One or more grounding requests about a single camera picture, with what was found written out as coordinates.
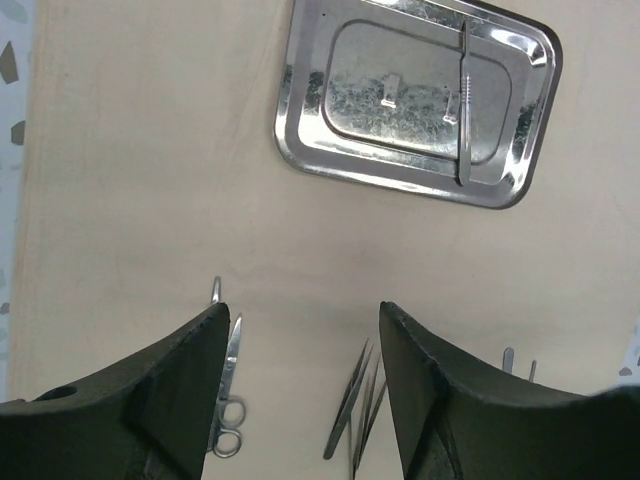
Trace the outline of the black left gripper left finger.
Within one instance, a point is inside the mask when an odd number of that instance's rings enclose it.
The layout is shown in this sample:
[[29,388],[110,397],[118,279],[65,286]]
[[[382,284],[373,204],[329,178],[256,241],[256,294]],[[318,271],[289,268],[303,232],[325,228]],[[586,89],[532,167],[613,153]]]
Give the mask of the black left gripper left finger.
[[214,304],[102,370],[3,403],[2,478],[200,478],[229,327]]

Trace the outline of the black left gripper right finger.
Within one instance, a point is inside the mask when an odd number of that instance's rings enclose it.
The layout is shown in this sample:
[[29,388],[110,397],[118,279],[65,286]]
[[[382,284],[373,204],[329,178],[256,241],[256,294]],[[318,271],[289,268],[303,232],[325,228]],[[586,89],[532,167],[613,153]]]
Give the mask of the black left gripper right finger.
[[638,387],[582,396],[532,383],[392,302],[379,331],[404,478],[638,478]]

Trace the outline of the beige cloth wrap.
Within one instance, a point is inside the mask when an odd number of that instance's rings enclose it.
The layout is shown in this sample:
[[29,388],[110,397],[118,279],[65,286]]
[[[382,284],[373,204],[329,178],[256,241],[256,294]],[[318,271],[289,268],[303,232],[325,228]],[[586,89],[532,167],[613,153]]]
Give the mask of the beige cloth wrap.
[[11,297],[9,394],[173,332],[215,276],[242,315],[244,447],[208,479],[344,479],[322,457],[394,301],[547,386],[612,386],[639,313],[639,5],[509,1],[559,35],[534,179],[487,210],[294,170],[273,139],[287,1],[43,1]]

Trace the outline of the blunt steel tweezers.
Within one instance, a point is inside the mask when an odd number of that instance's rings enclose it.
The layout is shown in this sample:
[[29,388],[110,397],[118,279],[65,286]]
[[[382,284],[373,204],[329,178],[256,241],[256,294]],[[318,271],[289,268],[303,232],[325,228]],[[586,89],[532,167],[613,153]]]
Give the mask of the blunt steel tweezers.
[[347,426],[347,423],[349,422],[349,419],[351,418],[351,414],[370,361],[371,353],[372,348],[369,346],[369,340],[366,340],[344,391],[334,424],[325,445],[323,451],[324,460],[330,460],[334,456],[340,438]]

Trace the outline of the thin pointed steel tweezers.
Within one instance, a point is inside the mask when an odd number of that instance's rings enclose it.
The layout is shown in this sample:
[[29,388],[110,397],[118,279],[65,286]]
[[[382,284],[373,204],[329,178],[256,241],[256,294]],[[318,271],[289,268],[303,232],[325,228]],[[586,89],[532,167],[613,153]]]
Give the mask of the thin pointed steel tweezers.
[[356,406],[358,407],[357,423],[354,426],[352,419],[349,423],[350,479],[356,478],[367,442],[372,422],[371,415],[373,412],[374,395],[376,393],[380,361],[381,354],[377,353],[372,365],[368,364],[359,397],[356,401]]

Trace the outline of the steel scalpel handle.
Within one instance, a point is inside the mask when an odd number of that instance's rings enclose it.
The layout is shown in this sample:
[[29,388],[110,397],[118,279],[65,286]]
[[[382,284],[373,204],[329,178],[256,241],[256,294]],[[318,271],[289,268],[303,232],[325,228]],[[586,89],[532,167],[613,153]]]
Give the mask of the steel scalpel handle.
[[502,366],[501,369],[503,372],[511,374],[513,372],[514,366],[514,357],[515,351],[512,347],[507,347],[502,356]]
[[529,371],[529,377],[528,377],[528,380],[530,382],[534,382],[535,374],[536,374],[536,368],[537,368],[537,360],[532,360],[531,366],[530,366],[530,371]]
[[470,61],[470,30],[468,21],[464,20],[461,28],[462,57],[460,62],[460,106],[459,106],[459,137],[458,137],[458,183],[461,186],[470,181],[472,151],[471,151],[471,76]]

